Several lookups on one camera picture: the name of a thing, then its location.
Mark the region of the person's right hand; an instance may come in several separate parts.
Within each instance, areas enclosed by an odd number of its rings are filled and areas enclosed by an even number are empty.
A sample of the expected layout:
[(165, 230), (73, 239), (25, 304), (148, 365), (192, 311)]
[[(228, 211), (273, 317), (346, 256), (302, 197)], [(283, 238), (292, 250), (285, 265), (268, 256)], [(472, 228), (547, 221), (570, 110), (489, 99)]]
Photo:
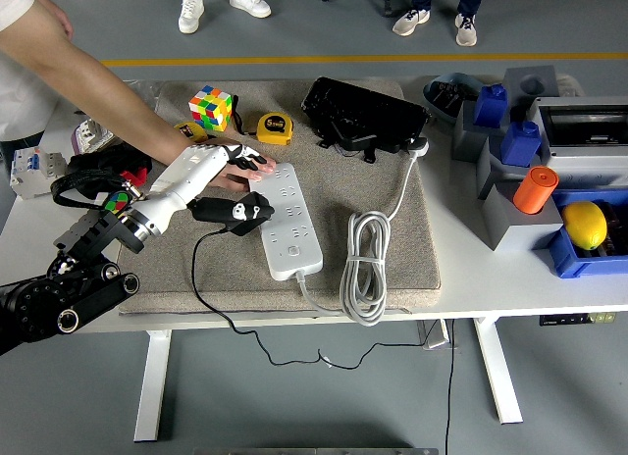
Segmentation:
[(271, 174), (276, 167), (276, 161), (268, 157), (265, 163), (254, 161), (254, 164), (257, 167), (256, 171), (243, 170), (235, 165), (225, 165), (208, 185), (232, 192), (246, 192), (249, 190), (250, 181), (261, 180), (264, 174)]

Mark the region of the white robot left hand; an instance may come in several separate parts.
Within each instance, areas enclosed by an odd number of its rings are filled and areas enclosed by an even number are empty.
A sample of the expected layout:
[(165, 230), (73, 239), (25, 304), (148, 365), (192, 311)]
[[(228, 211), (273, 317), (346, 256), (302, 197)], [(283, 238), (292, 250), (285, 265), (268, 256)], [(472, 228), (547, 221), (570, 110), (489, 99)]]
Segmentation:
[(171, 217), (213, 180), (227, 164), (255, 171), (267, 160), (246, 145), (194, 145), (182, 154), (155, 180), (147, 196), (137, 200), (127, 218), (153, 235), (164, 233)]

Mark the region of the person's left hand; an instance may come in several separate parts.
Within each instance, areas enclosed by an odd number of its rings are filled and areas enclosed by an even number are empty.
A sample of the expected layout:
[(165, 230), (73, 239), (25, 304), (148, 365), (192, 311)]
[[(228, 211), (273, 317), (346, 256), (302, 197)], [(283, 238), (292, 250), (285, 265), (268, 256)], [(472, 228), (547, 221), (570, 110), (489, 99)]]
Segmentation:
[(60, 24), (69, 40), (73, 39), (74, 27), (68, 15), (52, 0), (37, 0)]

